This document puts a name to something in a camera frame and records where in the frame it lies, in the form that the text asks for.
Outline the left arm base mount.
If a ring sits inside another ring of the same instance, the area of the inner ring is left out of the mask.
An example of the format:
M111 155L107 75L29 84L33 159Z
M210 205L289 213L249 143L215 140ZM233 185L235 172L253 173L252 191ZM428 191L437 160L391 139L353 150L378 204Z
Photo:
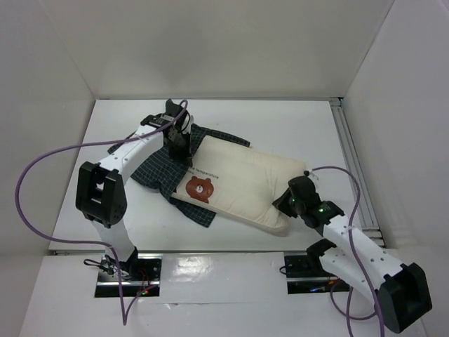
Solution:
M98 269L98 277L95 286L96 298L118 298L119 281L116 266L113 266L106 256L100 260L85 259L83 264ZM141 297L159 297L162 269L162 256L139 253L133 270L122 273L123 296L135 297L138 291Z

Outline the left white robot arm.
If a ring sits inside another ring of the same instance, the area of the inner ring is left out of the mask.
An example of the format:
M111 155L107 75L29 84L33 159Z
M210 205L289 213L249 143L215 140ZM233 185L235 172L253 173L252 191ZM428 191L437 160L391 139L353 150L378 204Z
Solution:
M123 280L134 278L139 265L138 250L123 220L128 207L126 183L159 150L164 150L171 162L191 166L191 125L187 101L175 104L167 100L163 113L145 117L111 154L96 163L86 161L79 168L75 206L107 243L105 259Z

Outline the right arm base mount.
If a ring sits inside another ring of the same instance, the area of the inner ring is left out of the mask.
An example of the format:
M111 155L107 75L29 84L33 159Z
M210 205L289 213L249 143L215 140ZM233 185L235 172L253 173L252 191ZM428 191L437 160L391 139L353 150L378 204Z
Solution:
M349 286L319 267L305 252L285 253L279 272L286 277L288 294L348 292Z

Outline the aluminium rail frame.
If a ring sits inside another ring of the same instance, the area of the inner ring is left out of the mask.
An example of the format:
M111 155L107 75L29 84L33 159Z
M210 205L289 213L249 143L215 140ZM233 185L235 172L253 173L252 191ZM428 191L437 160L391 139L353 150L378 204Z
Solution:
M361 200L358 207L359 225L364 234L369 236L378 246L384 249L386 245L377 221L377 216L375 215L375 210L368 192L366 181L363 177L363 172L361 170L355 144L349 130L347 118L344 115L342 99L331 98L330 109L333 115L340 144L342 146L345 165L357 179L360 187Z

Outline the cream bear pillow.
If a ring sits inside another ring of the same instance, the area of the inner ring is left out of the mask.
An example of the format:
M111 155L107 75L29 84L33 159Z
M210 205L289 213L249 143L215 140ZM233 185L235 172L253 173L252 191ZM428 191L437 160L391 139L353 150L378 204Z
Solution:
M290 221L273 202L306 167L302 160L206 136L193 156L193 166L171 196L283 237Z

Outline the dark plaid pillowcase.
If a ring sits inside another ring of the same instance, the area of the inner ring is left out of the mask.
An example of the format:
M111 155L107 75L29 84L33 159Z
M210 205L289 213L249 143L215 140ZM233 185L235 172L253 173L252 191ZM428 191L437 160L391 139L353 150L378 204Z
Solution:
M250 141L222 131L209 129L192 124L190 151L195 154L201 142L206 136L218 138L231 143L249 147ZM144 187L159 191L170 204L175 206L184 216L195 223L209 227L216 213L201 208L185 201L171 197L187 172L187 167L173 161L169 157L167 146L163 146L154 154L150 155L131 175L131 178Z

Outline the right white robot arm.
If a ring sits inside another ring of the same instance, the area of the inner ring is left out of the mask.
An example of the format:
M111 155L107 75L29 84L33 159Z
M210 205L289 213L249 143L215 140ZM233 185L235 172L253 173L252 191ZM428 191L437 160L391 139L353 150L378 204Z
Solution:
M308 271L333 275L358 291L373 304L383 327L401 333L433 308L424 270L390 255L353 226L337 204L320 198L309 177L291 179L273 205L321 236L306 250Z

